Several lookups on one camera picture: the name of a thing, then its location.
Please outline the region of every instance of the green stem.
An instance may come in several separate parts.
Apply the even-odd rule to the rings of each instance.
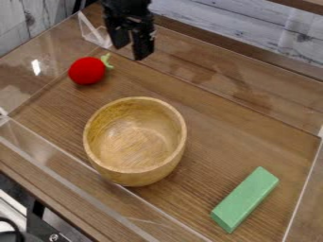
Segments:
[[[111,70],[114,67],[107,63],[107,59],[110,57],[110,54],[106,53],[103,56],[101,56],[101,62],[103,63],[103,66],[107,70]]]

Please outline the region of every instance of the strawberry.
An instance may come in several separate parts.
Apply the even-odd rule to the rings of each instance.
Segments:
[[[113,69],[107,64],[109,54],[101,59],[83,57],[77,59],[69,67],[67,76],[78,85],[87,85],[98,82],[103,78],[105,69]]]

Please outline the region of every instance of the green foam block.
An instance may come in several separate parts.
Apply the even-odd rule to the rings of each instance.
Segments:
[[[212,210],[210,218],[228,233],[234,231],[277,183],[278,179],[257,167]]]

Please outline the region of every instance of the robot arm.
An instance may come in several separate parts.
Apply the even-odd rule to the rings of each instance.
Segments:
[[[103,23],[115,48],[131,40],[131,52],[138,61],[153,52],[153,17],[147,10],[150,0],[101,0]]]

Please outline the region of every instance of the bowl rim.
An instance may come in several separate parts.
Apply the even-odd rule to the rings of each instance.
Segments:
[[[89,132],[89,128],[90,128],[90,125],[91,125],[91,122],[95,118],[95,116],[98,115],[98,113],[107,107],[113,106],[114,104],[119,103],[119,102],[125,102],[127,100],[133,100],[133,99],[137,99],[137,100],[146,100],[146,101],[151,101],[154,103],[157,103],[158,105],[164,106],[168,110],[172,111],[172,113],[174,114],[176,118],[177,118],[177,121],[178,121],[178,125],[180,125],[180,131],[181,131],[181,135],[180,135],[180,140],[178,140],[178,143],[177,143],[177,146],[176,146],[176,149],[174,151],[172,152],[172,154],[165,158],[165,160],[162,162],[160,162],[158,164],[154,164],[149,167],[143,167],[143,168],[139,168],[139,169],[133,169],[130,171],[126,171],[126,170],[121,170],[121,169],[117,169],[115,167],[113,166],[109,166],[106,164],[102,164],[101,160],[97,158],[97,156],[94,155],[94,153],[91,152],[90,150],[90,147],[87,145],[87,142],[86,142],[86,136],[87,136],[87,132]],[[103,169],[109,170],[109,171],[113,171],[115,173],[121,173],[121,174],[137,174],[137,173],[143,173],[143,172],[149,172],[151,170],[154,170],[156,168],[164,166],[166,163],[169,163],[174,156],[177,155],[177,153],[180,152],[180,150],[184,148],[185,146],[185,141],[186,141],[186,124],[185,124],[185,120],[180,114],[180,112],[177,111],[177,109],[169,104],[166,103],[165,101],[161,101],[160,99],[157,98],[153,98],[153,97],[146,97],[146,96],[129,96],[129,97],[122,97],[122,98],[118,98],[115,99],[114,101],[111,102],[107,102],[105,105],[102,105],[95,111],[94,113],[91,114],[90,118],[87,119],[86,123],[85,123],[85,126],[83,126],[83,131],[82,131],[82,146],[83,146],[83,150],[85,150],[85,154],[87,155],[89,159],[91,160],[91,162],[98,165],[99,167],[102,167]]]

